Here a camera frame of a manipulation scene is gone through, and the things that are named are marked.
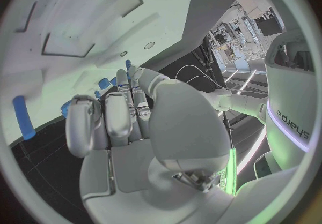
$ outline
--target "purple light strip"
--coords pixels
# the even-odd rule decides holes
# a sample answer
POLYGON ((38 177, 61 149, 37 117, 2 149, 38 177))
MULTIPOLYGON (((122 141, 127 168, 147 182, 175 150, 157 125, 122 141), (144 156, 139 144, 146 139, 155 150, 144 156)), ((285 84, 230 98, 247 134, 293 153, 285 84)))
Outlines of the purple light strip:
POLYGON ((307 153, 309 151, 309 148, 306 145, 303 145, 300 141, 296 139, 296 137, 294 137, 289 131, 287 131, 281 124, 281 121, 274 116, 269 105, 269 100, 267 101, 267 112, 270 118, 272 119, 272 121, 283 132, 284 135, 286 135, 294 144, 296 144, 304 152, 307 153))

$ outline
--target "white surface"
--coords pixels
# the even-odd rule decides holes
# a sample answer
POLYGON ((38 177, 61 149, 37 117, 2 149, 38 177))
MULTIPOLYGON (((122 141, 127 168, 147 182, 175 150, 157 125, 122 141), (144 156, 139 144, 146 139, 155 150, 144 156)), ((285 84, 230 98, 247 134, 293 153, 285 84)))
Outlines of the white surface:
MULTIPOLYGON (((181 40, 190 0, 14 0, 6 13, 2 30, 10 33, 2 75, 40 71, 43 83, 35 86, 29 107, 34 128, 60 116, 60 107, 76 94, 94 96, 97 83, 115 77, 125 60, 140 65, 181 40), (26 23, 37 1, 25 33, 16 33, 26 23), (85 58, 43 56, 43 45, 50 33, 45 54, 65 54, 85 58), (156 44, 149 50, 144 46, 156 44), (120 57, 127 51, 126 57, 120 57)), ((25 83, 15 81, 15 90, 24 95, 25 83)), ((1 86, 2 127, 7 144, 21 137, 13 113, 16 94, 1 86)))

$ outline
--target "white robot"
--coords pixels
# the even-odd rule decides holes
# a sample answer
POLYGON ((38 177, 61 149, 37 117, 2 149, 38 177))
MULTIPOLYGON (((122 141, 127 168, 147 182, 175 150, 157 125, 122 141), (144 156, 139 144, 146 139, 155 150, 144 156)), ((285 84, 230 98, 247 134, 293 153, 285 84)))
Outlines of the white robot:
POLYGON ((136 66, 128 71, 132 94, 125 70, 117 72, 118 92, 105 100, 105 121, 95 99, 74 97, 67 117, 67 144, 73 155, 84 158, 80 194, 93 221, 234 223, 232 211, 244 207, 239 216, 239 223, 244 223, 248 211, 264 207, 292 176, 308 148, 312 122, 310 118, 297 119, 299 114, 295 113, 314 112, 316 98, 305 89, 294 93, 296 81, 288 79, 298 74, 305 80, 302 84, 315 85, 312 69, 306 70, 296 59, 299 48, 305 46, 300 31, 284 33, 274 41, 265 59, 269 84, 269 98, 265 99, 226 89, 197 91, 136 66), (152 112, 144 93, 153 98, 152 112), (282 103, 282 95, 313 103, 294 109, 282 103), (216 110, 229 109, 252 115, 266 125, 272 151, 257 162, 265 161, 270 174, 281 175, 279 182, 270 181, 272 175, 268 175, 247 183, 236 196, 234 189, 222 190, 222 185, 236 186, 236 180, 228 184, 229 173, 224 178, 221 175, 233 148, 216 110), (252 198, 245 208, 249 189, 257 195, 265 189, 270 195, 252 198))

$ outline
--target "black floor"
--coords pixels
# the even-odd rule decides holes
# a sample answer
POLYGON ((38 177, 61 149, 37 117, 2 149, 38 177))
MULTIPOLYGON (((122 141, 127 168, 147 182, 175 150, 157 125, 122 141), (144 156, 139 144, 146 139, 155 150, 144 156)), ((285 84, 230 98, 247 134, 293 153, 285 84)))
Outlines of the black floor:
MULTIPOLYGON (((193 64, 202 69, 194 56, 188 54, 160 72, 174 78, 177 71, 186 64, 193 64)), ((200 75, 197 69, 187 67, 179 73, 178 79, 187 81, 197 75, 200 75)), ((190 82, 190 85, 205 92, 213 91, 210 81, 206 78, 197 78, 190 82)), ((244 140, 240 140, 239 136, 239 140, 234 141, 234 132, 247 134, 249 133, 247 128, 246 130, 244 128, 233 131, 232 138, 236 143, 237 161, 247 154, 262 128, 261 124, 258 125, 258 120, 251 121, 256 123, 257 129, 252 132, 251 136, 245 135, 244 140)), ((65 138, 65 120, 43 128, 31 140, 15 145, 12 151, 31 185, 54 210, 74 224, 92 223, 82 205, 79 194, 79 174, 83 159, 72 156, 68 151, 65 138)), ((253 157, 253 161, 267 151, 269 151, 269 147, 264 141, 253 157)), ((238 175, 238 187, 253 179, 255 179, 253 165, 249 164, 238 175)))

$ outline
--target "round hole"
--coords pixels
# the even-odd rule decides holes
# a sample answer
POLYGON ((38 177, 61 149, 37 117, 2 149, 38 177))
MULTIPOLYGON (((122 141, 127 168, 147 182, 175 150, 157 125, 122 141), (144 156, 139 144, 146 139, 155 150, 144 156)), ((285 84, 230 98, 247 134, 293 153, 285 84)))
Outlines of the round hole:
POLYGON ((154 46, 155 44, 156 44, 155 42, 148 43, 146 46, 144 46, 144 49, 148 50, 148 49, 150 49, 152 46, 154 46))

